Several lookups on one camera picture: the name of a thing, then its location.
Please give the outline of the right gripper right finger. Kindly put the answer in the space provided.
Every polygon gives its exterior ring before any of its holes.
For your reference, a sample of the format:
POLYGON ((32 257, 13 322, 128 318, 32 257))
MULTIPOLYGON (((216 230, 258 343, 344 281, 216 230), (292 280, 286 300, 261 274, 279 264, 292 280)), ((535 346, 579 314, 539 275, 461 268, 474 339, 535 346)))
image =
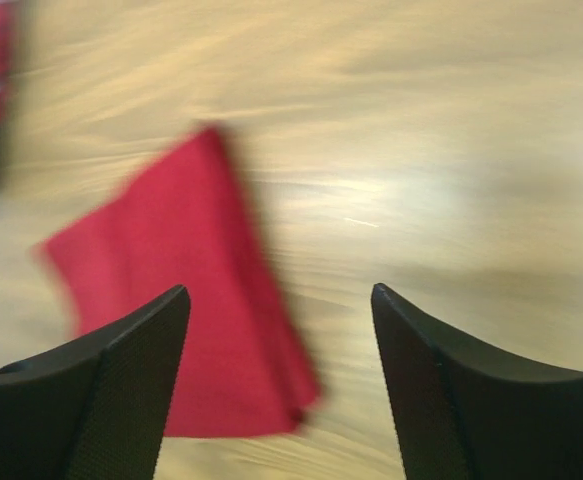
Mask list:
POLYGON ((583 479, 583 372, 486 343, 384 284, 372 317, 409 479, 583 479))

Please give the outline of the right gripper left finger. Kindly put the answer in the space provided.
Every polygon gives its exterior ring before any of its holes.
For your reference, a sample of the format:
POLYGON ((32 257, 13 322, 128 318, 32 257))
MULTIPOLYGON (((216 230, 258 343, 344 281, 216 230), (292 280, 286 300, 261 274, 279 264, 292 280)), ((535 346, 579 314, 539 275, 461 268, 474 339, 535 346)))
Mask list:
POLYGON ((189 313, 175 286, 0 368, 0 479, 153 478, 189 313))

